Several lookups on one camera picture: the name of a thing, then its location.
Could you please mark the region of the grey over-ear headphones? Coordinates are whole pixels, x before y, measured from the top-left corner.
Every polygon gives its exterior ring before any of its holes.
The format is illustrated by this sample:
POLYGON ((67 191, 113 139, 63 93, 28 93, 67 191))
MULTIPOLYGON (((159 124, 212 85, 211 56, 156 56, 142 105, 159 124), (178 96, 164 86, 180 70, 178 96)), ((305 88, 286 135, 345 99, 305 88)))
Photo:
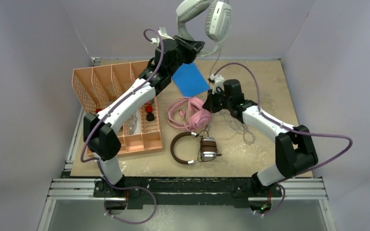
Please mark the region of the grey over-ear headphones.
MULTIPOLYGON (((205 10, 208 10, 205 34, 215 42, 215 47, 213 50, 201 49, 197 52, 198 57, 208 57, 221 53, 223 42, 231 27, 232 8, 222 0, 214 0, 212 2, 208 0, 184 0, 176 9, 178 36, 189 41, 194 41, 194 38, 188 32, 186 23, 205 10)), ((179 130, 194 131, 208 125, 211 118, 210 113, 202 108, 195 112, 191 108, 191 101, 194 100, 195 98, 193 97, 184 97, 180 100, 180 103, 188 101, 188 122, 178 123, 169 119, 168 122, 171 126, 179 130)))

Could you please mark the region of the pink wired headphones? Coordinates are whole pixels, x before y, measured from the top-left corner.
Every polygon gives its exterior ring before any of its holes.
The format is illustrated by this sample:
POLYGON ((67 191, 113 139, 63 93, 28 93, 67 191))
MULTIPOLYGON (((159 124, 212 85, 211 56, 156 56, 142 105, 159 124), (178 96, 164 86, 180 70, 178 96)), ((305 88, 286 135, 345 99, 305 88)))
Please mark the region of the pink wired headphones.
POLYGON ((175 129, 194 131, 204 128, 211 113, 203 108, 203 100, 197 97, 180 97, 167 107, 168 123, 175 129))

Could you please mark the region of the brown on-ear headphones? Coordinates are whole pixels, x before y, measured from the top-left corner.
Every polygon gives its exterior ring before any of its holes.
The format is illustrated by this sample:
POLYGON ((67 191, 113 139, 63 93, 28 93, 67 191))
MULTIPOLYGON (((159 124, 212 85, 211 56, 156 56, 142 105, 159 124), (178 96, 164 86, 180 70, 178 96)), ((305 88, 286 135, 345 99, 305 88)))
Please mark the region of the brown on-ear headphones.
POLYGON ((215 138, 209 136, 209 125, 205 127, 204 130, 202 130, 199 133, 193 132, 193 131, 186 131, 186 132, 181 132, 177 134, 171 141, 170 144, 170 153, 174 160, 182 165, 192 165, 195 164, 197 161, 200 163, 203 162, 210 162, 214 160, 216 157, 221 156, 222 154, 219 153, 217 142, 215 138), (176 154, 175 154, 175 145, 176 143, 184 137, 193 137, 193 138, 200 138, 199 140, 199 151, 197 155, 196 160, 189 160, 185 161, 180 159, 176 154))

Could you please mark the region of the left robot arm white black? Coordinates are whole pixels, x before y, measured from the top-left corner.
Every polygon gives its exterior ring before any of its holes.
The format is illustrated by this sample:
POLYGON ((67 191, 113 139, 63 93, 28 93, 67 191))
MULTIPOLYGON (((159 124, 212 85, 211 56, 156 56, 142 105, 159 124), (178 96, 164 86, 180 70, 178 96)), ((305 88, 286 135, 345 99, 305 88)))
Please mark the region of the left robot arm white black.
POLYGON ((106 191, 113 197, 124 192, 120 181, 123 173, 117 154, 121 142, 117 133, 121 126, 146 102, 160 94, 172 81, 183 64, 194 62, 204 48, 204 41, 174 36, 161 39, 146 68, 117 100, 97 114, 87 113, 83 120, 84 149, 94 152, 101 177, 107 182, 106 191))

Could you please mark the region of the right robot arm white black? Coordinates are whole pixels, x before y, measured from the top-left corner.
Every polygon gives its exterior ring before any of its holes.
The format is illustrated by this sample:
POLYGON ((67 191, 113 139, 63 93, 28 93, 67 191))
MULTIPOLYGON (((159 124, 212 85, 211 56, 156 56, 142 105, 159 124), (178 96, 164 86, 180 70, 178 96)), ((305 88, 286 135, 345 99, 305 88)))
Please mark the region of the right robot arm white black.
POLYGON ((213 88, 208 90, 204 109, 211 113, 228 110, 233 118, 256 128, 275 144, 275 163, 252 176, 251 189, 255 195, 264 195, 270 185, 300 175, 318 163, 306 126, 295 127, 266 115, 258 103, 245 99, 237 79, 225 80, 220 75, 212 75, 208 81, 213 88))

